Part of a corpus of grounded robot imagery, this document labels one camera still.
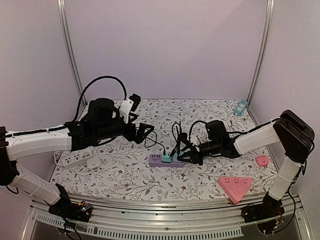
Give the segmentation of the pink triangular power strip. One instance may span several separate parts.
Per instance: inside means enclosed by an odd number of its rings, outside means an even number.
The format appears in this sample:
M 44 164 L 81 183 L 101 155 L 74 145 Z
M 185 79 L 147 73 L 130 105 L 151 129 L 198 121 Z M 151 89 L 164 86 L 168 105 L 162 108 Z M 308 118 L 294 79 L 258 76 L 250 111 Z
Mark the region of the pink triangular power strip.
M 243 199 L 251 183 L 250 177 L 221 176 L 218 180 L 219 186 L 233 204 L 238 204 Z

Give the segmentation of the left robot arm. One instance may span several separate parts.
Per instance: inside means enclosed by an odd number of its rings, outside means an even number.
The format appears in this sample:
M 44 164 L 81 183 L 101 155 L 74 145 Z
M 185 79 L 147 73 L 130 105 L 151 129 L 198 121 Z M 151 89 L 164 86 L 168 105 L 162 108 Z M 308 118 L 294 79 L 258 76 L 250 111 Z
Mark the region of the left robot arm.
M 98 98 L 88 105 L 87 113 L 80 120 L 74 119 L 52 128 L 23 132 L 8 132 L 0 128 L 0 184 L 36 196 L 63 217 L 74 213 L 74 205 L 65 188 L 52 184 L 29 172 L 18 164 L 23 157 L 56 152 L 79 151 L 98 147 L 122 136 L 128 142 L 142 143 L 154 126 L 134 121 L 134 112 L 140 103 L 137 95 L 126 98 L 119 107 L 113 100 Z

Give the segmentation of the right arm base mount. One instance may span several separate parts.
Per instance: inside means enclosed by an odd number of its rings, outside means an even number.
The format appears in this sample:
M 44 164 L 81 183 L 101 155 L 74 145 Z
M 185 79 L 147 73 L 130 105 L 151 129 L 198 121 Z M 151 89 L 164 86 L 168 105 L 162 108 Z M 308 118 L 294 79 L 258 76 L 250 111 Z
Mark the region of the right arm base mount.
M 277 217 L 284 213 L 282 200 L 275 200 L 269 196 L 268 192 L 265 194 L 262 203 L 250 203 L 241 209 L 241 216 L 245 223 Z

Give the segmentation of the aluminium frame post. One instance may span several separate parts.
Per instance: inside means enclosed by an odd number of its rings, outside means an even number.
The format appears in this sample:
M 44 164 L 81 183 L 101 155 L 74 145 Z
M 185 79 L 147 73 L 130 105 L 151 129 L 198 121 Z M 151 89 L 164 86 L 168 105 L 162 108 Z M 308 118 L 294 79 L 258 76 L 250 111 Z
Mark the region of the aluminium frame post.
M 70 69 L 72 72 L 77 93 L 80 96 L 83 91 L 83 86 L 81 83 L 80 74 L 79 74 L 79 70 L 78 70 L 78 66 L 76 63 L 76 58 L 73 50 L 72 39 L 71 39 L 71 34 L 70 34 L 70 29 L 68 24 L 66 3 L 64 0 L 57 0 L 56 2 L 57 2 L 57 10 L 58 10 L 59 21 L 60 21 L 61 30 L 62 30 L 62 36 L 64 39 L 65 48 L 66 48 L 67 58 L 69 61 L 69 65 L 70 65 Z
M 255 64 L 254 71 L 253 71 L 249 92 L 246 98 L 246 101 L 248 102 L 249 106 L 253 102 L 255 91 L 257 89 L 259 77 L 263 67 L 263 62 L 264 62 L 264 58 L 265 58 L 267 46 L 268 46 L 268 40 L 271 32 L 274 7 L 275 7 L 275 0 L 268 0 L 266 5 L 265 20 L 264 20 L 264 26 L 262 31 L 261 43 L 258 51 L 258 57 Z

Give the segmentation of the left aluminium frame post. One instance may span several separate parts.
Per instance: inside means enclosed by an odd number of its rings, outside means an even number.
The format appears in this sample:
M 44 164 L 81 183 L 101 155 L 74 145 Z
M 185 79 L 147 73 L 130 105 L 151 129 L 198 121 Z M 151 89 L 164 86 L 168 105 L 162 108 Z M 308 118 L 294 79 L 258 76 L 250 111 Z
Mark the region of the left aluminium frame post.
M 59 21 L 60 21 L 61 30 L 62 30 L 62 36 L 64 39 L 65 48 L 66 48 L 67 58 L 69 61 L 69 65 L 70 65 L 70 69 L 72 72 L 77 93 L 80 96 L 83 91 L 83 86 L 81 83 L 80 74 L 79 74 L 79 70 L 78 70 L 78 66 L 76 63 L 76 58 L 73 50 L 72 39 L 71 39 L 71 34 L 70 34 L 70 29 L 68 24 L 66 3 L 64 0 L 57 0 L 56 2 L 57 2 L 57 10 L 58 10 Z

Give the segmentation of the white power strip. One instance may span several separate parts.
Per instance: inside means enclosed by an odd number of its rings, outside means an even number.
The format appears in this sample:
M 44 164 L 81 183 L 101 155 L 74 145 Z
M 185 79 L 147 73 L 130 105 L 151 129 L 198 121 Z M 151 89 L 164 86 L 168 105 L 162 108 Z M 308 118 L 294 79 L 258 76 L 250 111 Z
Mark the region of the white power strip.
M 83 151 L 76 153 L 73 156 L 67 157 L 65 161 L 62 162 L 62 166 L 66 169 L 74 168 L 78 165 L 84 164 L 87 160 L 91 159 L 93 154 L 90 151 Z

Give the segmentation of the purple power strip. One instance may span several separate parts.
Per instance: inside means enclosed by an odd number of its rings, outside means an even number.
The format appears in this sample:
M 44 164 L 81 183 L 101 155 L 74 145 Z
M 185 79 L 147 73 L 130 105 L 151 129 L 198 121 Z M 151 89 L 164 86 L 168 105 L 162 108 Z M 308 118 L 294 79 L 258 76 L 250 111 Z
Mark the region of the purple power strip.
M 152 153 L 148 157 L 148 164 L 150 167 L 163 167 L 163 168 L 183 168 L 185 163 L 177 159 L 177 155 L 170 156 Z

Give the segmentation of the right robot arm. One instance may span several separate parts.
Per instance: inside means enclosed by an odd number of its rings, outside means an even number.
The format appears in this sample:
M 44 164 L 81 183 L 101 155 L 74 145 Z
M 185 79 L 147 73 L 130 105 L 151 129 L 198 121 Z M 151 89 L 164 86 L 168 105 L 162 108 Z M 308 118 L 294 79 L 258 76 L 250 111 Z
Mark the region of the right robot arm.
M 294 112 L 287 109 L 275 119 L 247 131 L 227 131 L 224 123 L 213 120 L 205 124 L 207 142 L 192 139 L 191 133 L 181 132 L 177 142 L 183 144 L 179 161 L 202 165 L 205 157 L 236 159 L 260 148 L 268 148 L 278 168 L 277 176 L 265 194 L 258 213 L 269 218 L 278 210 L 315 149 L 315 132 Z

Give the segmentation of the white charger adapter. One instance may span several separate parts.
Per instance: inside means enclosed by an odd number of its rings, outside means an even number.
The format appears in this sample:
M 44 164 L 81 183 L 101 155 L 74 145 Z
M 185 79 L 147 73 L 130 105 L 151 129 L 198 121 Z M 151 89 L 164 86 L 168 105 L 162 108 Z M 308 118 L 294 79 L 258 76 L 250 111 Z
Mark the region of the white charger adapter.
M 98 158 L 91 158 L 87 160 L 86 165 L 90 170 L 93 170 L 99 168 L 101 166 L 101 162 Z

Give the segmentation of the aluminium front rail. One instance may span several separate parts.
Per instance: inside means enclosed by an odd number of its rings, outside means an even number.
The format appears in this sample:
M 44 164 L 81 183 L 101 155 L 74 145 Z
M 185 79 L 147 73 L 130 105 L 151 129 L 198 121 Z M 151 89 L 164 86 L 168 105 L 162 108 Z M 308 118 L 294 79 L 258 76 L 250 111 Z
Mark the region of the aluminium front rail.
M 82 239 L 106 240 L 312 240 L 310 225 L 297 194 L 282 199 L 280 232 L 266 234 L 262 224 L 245 222 L 242 208 L 261 203 L 263 195 L 247 195 L 238 204 L 228 199 L 138 201 L 71 195 L 73 202 L 92 204 L 89 222 L 76 222 Z

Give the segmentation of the teal power strip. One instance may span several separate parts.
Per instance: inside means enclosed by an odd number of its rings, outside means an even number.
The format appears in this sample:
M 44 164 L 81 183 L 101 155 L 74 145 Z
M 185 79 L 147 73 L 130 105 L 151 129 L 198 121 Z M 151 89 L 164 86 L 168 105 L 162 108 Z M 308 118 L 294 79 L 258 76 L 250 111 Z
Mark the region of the teal power strip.
M 248 102 L 246 100 L 239 101 L 236 107 L 234 108 L 233 114 L 237 117 L 242 116 L 247 106 L 248 106 Z

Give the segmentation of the small pink square adapter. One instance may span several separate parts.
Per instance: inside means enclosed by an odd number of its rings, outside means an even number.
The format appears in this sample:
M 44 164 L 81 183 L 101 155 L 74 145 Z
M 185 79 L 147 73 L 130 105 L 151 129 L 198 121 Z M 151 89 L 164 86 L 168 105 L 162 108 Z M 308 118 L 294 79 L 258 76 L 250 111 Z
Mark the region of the small pink square adapter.
M 259 167 L 265 167 L 269 164 L 269 158 L 266 155 L 259 155 L 255 158 L 255 162 Z

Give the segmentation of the teal plug adapter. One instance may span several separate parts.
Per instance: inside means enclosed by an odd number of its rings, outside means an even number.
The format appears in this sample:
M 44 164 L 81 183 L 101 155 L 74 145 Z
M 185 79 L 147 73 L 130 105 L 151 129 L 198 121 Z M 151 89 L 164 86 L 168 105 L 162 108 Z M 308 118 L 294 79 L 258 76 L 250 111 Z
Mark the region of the teal plug adapter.
M 172 156 L 170 153 L 163 154 L 161 156 L 161 162 L 165 164 L 169 164 L 172 162 Z

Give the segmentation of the right aluminium frame post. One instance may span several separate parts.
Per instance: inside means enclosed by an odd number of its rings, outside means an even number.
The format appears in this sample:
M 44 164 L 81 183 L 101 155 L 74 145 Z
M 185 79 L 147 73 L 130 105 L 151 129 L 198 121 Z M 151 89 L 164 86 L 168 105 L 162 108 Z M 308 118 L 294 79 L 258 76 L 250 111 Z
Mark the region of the right aluminium frame post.
M 268 46 L 268 40 L 271 32 L 274 7 L 275 7 L 275 0 L 268 0 L 266 5 L 265 20 L 264 20 L 264 26 L 262 31 L 261 43 L 258 51 L 258 57 L 255 64 L 254 71 L 253 71 L 249 92 L 246 98 L 246 101 L 248 102 L 249 106 L 253 102 L 255 91 L 257 89 L 259 77 L 263 67 L 263 62 L 264 62 L 264 58 L 265 58 L 267 46 Z

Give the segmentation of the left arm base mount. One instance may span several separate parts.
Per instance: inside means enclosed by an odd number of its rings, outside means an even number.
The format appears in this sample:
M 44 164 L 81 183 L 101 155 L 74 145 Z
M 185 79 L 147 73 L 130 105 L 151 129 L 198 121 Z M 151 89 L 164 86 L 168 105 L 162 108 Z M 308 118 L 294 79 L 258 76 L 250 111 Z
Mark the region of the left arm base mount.
M 58 183 L 56 183 L 55 186 L 59 190 L 60 198 L 55 204 L 49 204 L 48 212 L 61 218 L 88 223 L 91 218 L 93 206 L 84 200 L 78 203 L 72 203 L 65 188 Z

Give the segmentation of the floral table mat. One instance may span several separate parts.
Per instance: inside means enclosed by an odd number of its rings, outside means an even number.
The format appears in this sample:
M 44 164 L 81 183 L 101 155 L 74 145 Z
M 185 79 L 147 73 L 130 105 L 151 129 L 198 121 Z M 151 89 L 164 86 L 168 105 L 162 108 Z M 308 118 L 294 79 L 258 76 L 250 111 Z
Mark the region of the floral table mat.
M 142 100 L 136 110 L 138 122 L 154 126 L 146 143 L 128 142 L 123 137 L 90 148 L 100 167 L 89 169 L 86 163 L 66 169 L 62 163 L 71 152 L 55 154 L 58 161 L 50 181 L 70 193 L 102 198 L 139 201 L 191 201 L 225 198 L 219 178 L 248 177 L 252 183 L 247 194 L 265 193 L 277 175 L 274 163 L 259 167 L 256 157 L 269 155 L 259 148 L 239 158 L 207 157 L 203 165 L 186 163 L 184 167 L 149 166 L 150 154 L 170 153 L 174 148 L 177 123 L 201 142 L 207 141 L 205 123 L 221 120 L 228 131 L 247 131 L 254 127 L 245 112 L 232 117 L 235 100 L 155 99 Z

